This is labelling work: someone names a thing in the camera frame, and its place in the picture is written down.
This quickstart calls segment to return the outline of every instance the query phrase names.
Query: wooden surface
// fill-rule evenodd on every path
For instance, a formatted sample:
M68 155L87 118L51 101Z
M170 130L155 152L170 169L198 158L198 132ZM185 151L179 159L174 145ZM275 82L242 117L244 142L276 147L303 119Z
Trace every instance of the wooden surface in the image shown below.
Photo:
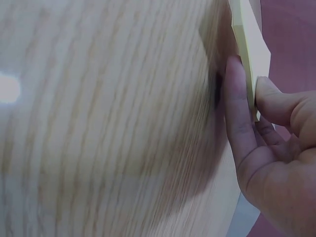
M0 70L22 89L0 104L0 236L225 236L226 7L0 0Z

